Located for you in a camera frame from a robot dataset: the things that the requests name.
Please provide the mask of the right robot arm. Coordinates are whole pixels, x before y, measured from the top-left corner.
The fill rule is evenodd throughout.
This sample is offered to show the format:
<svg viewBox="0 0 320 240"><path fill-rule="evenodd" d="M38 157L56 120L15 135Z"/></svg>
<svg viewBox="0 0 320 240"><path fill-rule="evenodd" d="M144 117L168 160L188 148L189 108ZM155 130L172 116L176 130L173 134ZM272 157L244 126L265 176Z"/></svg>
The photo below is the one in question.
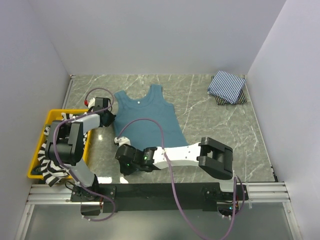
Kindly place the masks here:
<svg viewBox="0 0 320 240"><path fill-rule="evenodd" d="M139 150L131 145L127 137L115 137L118 149L120 173L124 176L134 172L152 172L172 167L200 167L219 183L222 198L230 200L237 194L234 185L233 149L210 137L202 137L200 142L179 147L160 146Z"/></svg>

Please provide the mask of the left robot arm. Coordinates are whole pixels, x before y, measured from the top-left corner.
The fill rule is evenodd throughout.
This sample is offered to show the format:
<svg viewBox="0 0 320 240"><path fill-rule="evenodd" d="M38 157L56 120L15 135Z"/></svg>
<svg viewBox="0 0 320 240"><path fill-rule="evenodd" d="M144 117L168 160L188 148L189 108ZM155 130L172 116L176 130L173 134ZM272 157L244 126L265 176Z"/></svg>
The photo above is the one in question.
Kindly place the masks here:
<svg viewBox="0 0 320 240"><path fill-rule="evenodd" d="M97 176L85 163L84 136L93 129L108 127L115 120L111 113L114 100L94 97L86 101L88 110L80 115L53 120L44 150L45 157L70 175L75 185L83 187L82 195L88 201L100 195Z"/></svg>

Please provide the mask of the teal ribbed tank top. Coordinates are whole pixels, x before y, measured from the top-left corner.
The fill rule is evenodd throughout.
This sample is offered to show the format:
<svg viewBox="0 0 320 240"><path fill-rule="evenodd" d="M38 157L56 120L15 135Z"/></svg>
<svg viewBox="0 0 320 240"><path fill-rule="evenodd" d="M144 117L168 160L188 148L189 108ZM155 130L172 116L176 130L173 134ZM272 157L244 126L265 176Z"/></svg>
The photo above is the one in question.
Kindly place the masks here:
<svg viewBox="0 0 320 240"><path fill-rule="evenodd" d="M126 137L133 147L184 147L187 140L180 128L174 105L165 100L163 88L151 84L148 93L140 99L130 98L125 91L114 94L118 111L113 123L115 135Z"/></svg>

